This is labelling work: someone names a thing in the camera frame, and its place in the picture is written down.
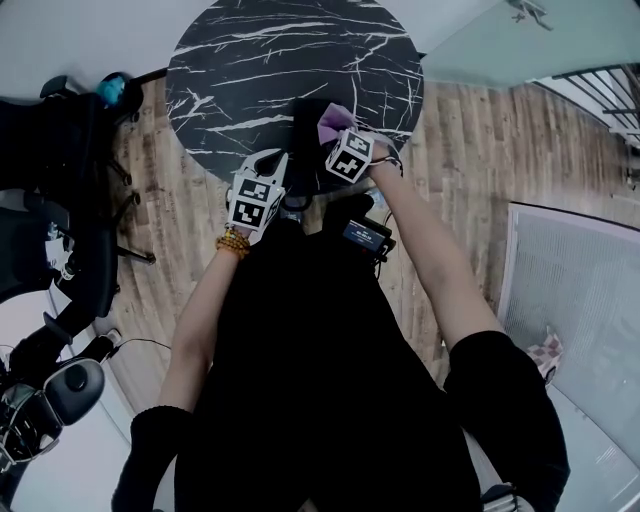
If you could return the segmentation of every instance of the gold bracelet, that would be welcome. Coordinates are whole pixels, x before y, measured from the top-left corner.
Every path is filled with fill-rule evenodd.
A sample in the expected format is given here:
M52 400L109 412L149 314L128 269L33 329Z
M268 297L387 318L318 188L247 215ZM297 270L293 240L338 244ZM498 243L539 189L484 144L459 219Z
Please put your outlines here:
M249 254L250 246L249 239L231 226L227 226L225 234L216 239L216 249L224 247L240 256L241 260Z

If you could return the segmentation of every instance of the black t-shirt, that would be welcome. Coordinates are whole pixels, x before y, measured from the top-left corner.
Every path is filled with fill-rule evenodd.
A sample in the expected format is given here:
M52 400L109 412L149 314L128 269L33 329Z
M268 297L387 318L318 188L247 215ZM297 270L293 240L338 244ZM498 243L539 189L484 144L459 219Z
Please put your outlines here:
M334 240L271 231L234 278L194 414L134 419L114 510L151 510L176 454L178 512L308 498L321 512L481 510L461 425L538 512L555 509L564 439L522 351L496 332L462 340L444 392L371 268Z

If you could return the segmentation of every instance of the pink cloth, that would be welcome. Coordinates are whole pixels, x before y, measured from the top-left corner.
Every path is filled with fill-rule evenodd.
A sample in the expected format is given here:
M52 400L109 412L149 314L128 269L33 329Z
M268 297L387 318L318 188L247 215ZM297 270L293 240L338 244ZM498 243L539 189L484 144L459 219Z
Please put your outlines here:
M340 133L347 128L358 131L353 114L342 105L330 103L318 121L318 140L324 146L327 142L340 138Z

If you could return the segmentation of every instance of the round table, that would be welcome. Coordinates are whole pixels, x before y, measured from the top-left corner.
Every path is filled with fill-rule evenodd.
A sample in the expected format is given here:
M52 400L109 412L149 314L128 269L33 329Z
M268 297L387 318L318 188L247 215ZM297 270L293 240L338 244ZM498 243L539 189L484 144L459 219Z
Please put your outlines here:
M169 64L171 125L186 151L228 182L248 155L290 150L296 98L344 105L361 129L399 150L422 106L418 52L370 0L220 0L187 29Z

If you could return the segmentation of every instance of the pink object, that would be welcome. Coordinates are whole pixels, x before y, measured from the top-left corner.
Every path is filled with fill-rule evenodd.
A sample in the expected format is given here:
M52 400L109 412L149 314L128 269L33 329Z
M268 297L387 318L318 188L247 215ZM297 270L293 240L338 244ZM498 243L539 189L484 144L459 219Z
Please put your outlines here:
M346 128L352 128L358 131L353 114L342 105L330 103L324 114L318 121L318 140L320 145L324 146L327 142L340 138Z
M562 343L555 334L549 334L542 345L531 345L527 348L527 355L538 366L538 371L547 384L551 383L553 375L560 366L560 359L564 350Z

